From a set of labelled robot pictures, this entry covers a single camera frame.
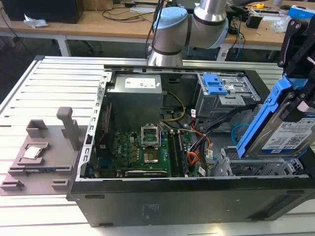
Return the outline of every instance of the plastic bag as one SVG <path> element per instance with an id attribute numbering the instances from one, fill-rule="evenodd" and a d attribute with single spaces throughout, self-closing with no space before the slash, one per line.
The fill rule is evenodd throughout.
<path id="1" fill-rule="evenodd" d="M 31 17 L 28 17 L 25 14 L 24 14 L 24 17 L 25 17 L 24 23 L 33 29 L 36 27 L 48 26 L 45 20 L 35 20 L 35 19 L 32 19 Z"/>
<path id="2" fill-rule="evenodd" d="M 276 33 L 286 32 L 286 28 L 290 20 L 291 20 L 290 16 L 281 17 L 279 21 L 275 21 L 274 23 L 272 23 L 273 31 Z"/>

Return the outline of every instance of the green circuit board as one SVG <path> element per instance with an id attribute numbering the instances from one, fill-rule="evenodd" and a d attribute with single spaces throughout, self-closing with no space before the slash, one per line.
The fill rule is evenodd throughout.
<path id="1" fill-rule="evenodd" d="M 155 133 L 146 134 L 147 142 L 157 140 Z M 140 132 L 116 132 L 113 144 L 113 157 L 110 160 L 108 169 L 102 168 L 102 157 L 100 157 L 100 175 L 106 177 L 117 176 L 117 171 L 147 170 L 166 171 L 171 177 L 169 161 L 167 133 L 161 133 L 161 146 L 159 149 L 141 147 Z"/>
<path id="2" fill-rule="evenodd" d="M 155 132 L 146 132 L 144 137 L 146 142 L 155 142 L 157 139 L 159 137 L 156 137 Z M 187 150 L 191 145 L 189 133 L 182 133 L 181 141 L 184 150 Z M 158 149 L 152 147 L 143 149 L 141 132 L 116 132 L 112 157 L 106 158 L 101 151 L 97 157 L 97 173 L 102 178 L 123 177 L 123 172 L 131 170 L 165 171 L 168 177 L 172 177 L 167 132 L 161 132 Z M 195 172 L 186 171 L 190 177 L 196 176 Z"/>

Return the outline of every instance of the gray robot arm segment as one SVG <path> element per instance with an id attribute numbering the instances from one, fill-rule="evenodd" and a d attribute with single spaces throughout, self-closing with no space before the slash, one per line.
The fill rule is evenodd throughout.
<path id="1" fill-rule="evenodd" d="M 202 0 L 194 14 L 187 15 L 180 23 L 158 27 L 148 65 L 182 66 L 182 47 L 210 48 L 218 45 L 227 34 L 225 5 L 226 0 Z"/>

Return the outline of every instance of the metal workbench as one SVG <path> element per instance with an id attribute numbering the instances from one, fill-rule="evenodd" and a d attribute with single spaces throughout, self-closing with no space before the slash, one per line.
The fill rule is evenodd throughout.
<path id="1" fill-rule="evenodd" d="M 61 125 L 56 118 L 57 109 L 70 106 L 78 124 L 88 125 L 104 64 L 143 65 L 145 61 L 45 57 L 31 63 L 0 105 L 0 182 L 24 142 L 25 127 L 31 118 L 43 119 L 47 125 Z M 269 88 L 282 74 L 282 70 L 271 63 L 184 61 L 184 65 L 253 69 Z M 65 195 L 0 197 L 0 235 L 3 236 L 300 236 L 315 235 L 314 222 L 315 200 L 311 200 L 273 222 L 91 228 L 76 203 L 68 202 Z"/>

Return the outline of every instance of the yellow wire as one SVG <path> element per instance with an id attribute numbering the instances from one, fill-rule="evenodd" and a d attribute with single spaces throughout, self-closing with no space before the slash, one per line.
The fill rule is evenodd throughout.
<path id="1" fill-rule="evenodd" d="M 178 117 L 178 118 L 173 118 L 173 119 L 160 119 L 160 121 L 177 121 L 177 120 L 180 120 L 180 119 L 183 118 L 184 115 L 185 115 L 186 107 L 184 106 L 183 102 L 178 98 L 178 96 L 176 96 L 176 95 L 173 94 L 172 92 L 166 91 L 166 93 L 169 93 L 169 94 L 173 95 L 173 96 L 181 103 L 181 105 L 182 105 L 182 107 L 183 107 L 183 112 L 182 112 L 181 116 Z"/>

